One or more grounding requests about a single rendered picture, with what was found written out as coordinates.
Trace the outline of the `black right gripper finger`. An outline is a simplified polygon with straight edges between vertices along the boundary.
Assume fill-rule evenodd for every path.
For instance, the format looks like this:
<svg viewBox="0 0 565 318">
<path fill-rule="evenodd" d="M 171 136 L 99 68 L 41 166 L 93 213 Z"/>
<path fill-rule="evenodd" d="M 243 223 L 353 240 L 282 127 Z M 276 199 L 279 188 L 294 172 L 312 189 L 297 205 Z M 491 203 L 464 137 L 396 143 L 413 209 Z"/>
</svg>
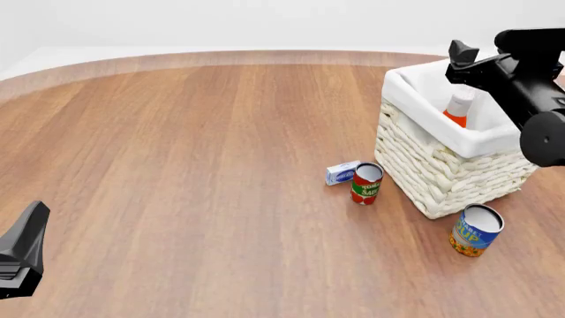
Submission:
<svg viewBox="0 0 565 318">
<path fill-rule="evenodd" d="M 470 71 L 475 68 L 479 48 L 469 47 L 459 40 L 453 40 L 448 49 L 449 69 Z"/>
</svg>

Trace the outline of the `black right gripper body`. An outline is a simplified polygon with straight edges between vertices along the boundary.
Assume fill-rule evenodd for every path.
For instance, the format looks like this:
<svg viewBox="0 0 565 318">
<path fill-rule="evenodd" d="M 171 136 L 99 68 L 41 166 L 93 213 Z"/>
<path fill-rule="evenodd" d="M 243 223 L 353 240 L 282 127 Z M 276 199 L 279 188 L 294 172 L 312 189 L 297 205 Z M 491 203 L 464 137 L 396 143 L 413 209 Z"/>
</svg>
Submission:
<svg viewBox="0 0 565 318">
<path fill-rule="evenodd" d="M 518 60 L 509 54 L 488 57 L 469 65 L 451 62 L 446 77 L 451 84 L 464 84 L 488 92 L 492 97 L 507 93 Z"/>
</svg>

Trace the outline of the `blue alphabet soup can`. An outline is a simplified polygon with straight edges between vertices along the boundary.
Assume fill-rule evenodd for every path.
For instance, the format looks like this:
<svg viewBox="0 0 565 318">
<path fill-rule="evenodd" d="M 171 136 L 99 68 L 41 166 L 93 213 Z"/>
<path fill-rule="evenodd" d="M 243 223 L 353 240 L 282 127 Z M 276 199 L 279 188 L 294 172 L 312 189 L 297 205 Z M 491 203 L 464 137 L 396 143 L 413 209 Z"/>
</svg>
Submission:
<svg viewBox="0 0 565 318">
<path fill-rule="evenodd" d="M 504 219 L 497 211 L 483 204 L 472 203 L 461 211 L 449 233 L 449 243 L 460 254 L 479 257 L 504 227 Z"/>
</svg>

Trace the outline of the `red tomato sauce can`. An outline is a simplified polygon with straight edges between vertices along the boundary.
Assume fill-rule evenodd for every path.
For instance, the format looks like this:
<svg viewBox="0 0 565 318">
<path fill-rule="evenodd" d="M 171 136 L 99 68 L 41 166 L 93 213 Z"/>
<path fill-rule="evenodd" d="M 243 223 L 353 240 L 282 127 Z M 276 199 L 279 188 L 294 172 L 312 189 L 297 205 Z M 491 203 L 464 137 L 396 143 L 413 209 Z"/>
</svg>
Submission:
<svg viewBox="0 0 565 318">
<path fill-rule="evenodd" d="M 350 189 L 351 199 L 360 205 L 372 205 L 380 190 L 384 174 L 384 170 L 377 163 L 360 163 L 354 170 Z"/>
</svg>

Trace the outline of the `red ketchup bottle white cap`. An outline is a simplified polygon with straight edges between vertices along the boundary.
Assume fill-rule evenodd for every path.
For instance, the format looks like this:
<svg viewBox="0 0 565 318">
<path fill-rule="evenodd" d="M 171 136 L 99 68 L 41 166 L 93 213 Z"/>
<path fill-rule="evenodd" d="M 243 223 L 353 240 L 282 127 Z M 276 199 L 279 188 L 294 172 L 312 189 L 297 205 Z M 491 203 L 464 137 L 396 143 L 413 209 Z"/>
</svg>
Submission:
<svg viewBox="0 0 565 318">
<path fill-rule="evenodd" d="M 479 90 L 474 87 L 456 87 L 446 109 L 443 111 L 443 115 L 466 129 L 471 106 L 479 99 L 479 96 Z"/>
</svg>

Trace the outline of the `small blue white box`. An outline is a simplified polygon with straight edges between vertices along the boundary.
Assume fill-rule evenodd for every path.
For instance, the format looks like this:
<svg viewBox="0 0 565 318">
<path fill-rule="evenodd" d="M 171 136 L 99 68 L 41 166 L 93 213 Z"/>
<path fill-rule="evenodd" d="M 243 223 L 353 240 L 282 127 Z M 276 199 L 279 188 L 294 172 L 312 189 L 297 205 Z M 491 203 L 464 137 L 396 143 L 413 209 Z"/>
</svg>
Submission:
<svg viewBox="0 0 565 318">
<path fill-rule="evenodd" d="M 325 182 L 327 186 L 338 185 L 353 179 L 355 169 L 360 161 L 352 161 L 349 163 L 340 163 L 336 166 L 327 167 Z"/>
</svg>

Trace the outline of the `white cloth basket liner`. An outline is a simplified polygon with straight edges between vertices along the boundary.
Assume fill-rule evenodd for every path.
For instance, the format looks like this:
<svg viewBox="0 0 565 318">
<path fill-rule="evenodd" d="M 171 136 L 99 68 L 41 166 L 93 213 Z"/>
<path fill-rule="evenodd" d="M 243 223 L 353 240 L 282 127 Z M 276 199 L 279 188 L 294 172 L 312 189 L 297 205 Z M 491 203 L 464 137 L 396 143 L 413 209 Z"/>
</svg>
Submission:
<svg viewBox="0 0 565 318">
<path fill-rule="evenodd" d="M 465 129 L 443 115 L 457 88 L 445 76 L 448 66 L 444 59 L 387 71 L 381 97 L 464 158 L 519 150 L 520 132 L 487 92 L 473 100 Z"/>
</svg>

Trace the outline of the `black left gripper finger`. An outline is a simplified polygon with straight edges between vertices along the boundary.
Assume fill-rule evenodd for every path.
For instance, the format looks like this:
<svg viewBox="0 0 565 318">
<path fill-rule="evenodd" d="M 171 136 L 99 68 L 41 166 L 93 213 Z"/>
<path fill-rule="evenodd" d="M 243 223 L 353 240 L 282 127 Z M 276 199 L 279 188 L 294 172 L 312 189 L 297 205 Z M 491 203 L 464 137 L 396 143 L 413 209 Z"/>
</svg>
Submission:
<svg viewBox="0 0 565 318">
<path fill-rule="evenodd" d="M 33 201 L 14 225 L 0 236 L 0 262 L 17 262 L 20 267 L 43 268 L 43 240 L 50 209 Z"/>
</svg>

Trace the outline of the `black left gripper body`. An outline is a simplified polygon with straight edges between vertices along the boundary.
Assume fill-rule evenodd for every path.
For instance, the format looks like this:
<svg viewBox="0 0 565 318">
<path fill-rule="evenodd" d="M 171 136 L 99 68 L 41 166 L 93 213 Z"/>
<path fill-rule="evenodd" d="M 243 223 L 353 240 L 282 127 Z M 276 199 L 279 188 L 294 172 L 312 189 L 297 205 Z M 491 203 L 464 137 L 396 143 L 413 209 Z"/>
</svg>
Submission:
<svg viewBox="0 0 565 318">
<path fill-rule="evenodd" d="M 0 254 L 0 299 L 16 299 L 33 296 L 43 275 L 41 256 L 18 259 Z"/>
</svg>

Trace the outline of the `white woven basket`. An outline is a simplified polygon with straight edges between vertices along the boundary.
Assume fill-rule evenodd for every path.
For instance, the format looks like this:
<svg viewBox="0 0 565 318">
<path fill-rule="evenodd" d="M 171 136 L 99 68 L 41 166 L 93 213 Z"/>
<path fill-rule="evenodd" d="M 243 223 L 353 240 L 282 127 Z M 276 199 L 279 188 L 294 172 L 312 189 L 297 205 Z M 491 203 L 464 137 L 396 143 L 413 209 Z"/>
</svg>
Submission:
<svg viewBox="0 0 565 318">
<path fill-rule="evenodd" d="M 520 149 L 464 158 L 383 97 L 374 155 L 428 219 L 513 193 L 538 168 Z"/>
</svg>

